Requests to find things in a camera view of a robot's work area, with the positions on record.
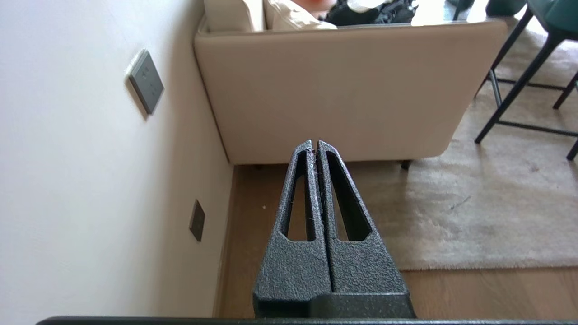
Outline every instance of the wooden floor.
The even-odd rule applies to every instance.
[[[278,180],[269,183],[255,173],[279,177],[274,168],[235,169],[218,317],[253,317],[251,290],[281,193],[272,186]],[[578,319],[578,268],[413,271],[403,277],[420,318]]]

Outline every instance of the cushion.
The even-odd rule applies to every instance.
[[[263,0],[205,0],[210,32],[260,32],[265,29]]]
[[[291,0],[264,0],[267,29],[294,31],[299,29],[337,29],[337,26],[319,21],[307,10]]]

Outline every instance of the beige rug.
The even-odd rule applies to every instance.
[[[498,76],[517,79],[544,40],[533,21]],[[566,43],[533,81],[565,86],[576,71],[578,46]],[[503,119],[578,130],[578,95],[556,112],[559,94],[527,87]],[[348,164],[400,269],[578,265],[578,168],[565,159],[576,139],[497,125],[475,145],[495,108],[487,83],[447,152],[409,173],[390,162]]]

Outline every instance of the light switch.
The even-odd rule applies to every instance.
[[[158,75],[149,51],[142,51],[128,78],[146,112],[149,115],[153,114],[165,87],[162,85],[161,77]]]

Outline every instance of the black bag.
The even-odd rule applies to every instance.
[[[347,0],[338,0],[331,7],[325,21],[336,26],[411,23],[416,15],[417,5],[413,0],[384,1],[366,12],[358,13],[349,8]]]

